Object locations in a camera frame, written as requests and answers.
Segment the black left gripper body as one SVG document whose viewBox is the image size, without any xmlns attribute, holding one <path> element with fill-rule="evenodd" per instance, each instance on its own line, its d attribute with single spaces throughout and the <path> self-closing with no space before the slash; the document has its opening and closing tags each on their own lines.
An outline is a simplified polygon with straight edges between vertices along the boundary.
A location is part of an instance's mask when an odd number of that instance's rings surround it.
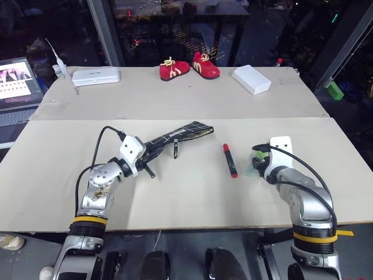
<svg viewBox="0 0 373 280">
<path fill-rule="evenodd" d="M 148 169 L 149 169 L 149 167 L 147 165 L 148 161 L 149 161 L 148 156 L 142 156 L 140 159 L 138 159 L 136 161 L 135 167 L 136 167 L 138 173 L 142 170 L 145 170 L 145 171 L 148 172 Z"/>
</svg>

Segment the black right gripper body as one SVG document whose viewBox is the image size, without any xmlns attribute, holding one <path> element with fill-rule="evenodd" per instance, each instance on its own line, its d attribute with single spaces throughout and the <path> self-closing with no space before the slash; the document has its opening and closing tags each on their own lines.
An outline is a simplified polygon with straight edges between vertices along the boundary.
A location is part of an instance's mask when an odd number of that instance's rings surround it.
<svg viewBox="0 0 373 280">
<path fill-rule="evenodd" d="M 266 178 L 265 172 L 270 165 L 270 159 L 255 159 L 255 169 L 258 171 L 259 176 Z"/>
</svg>

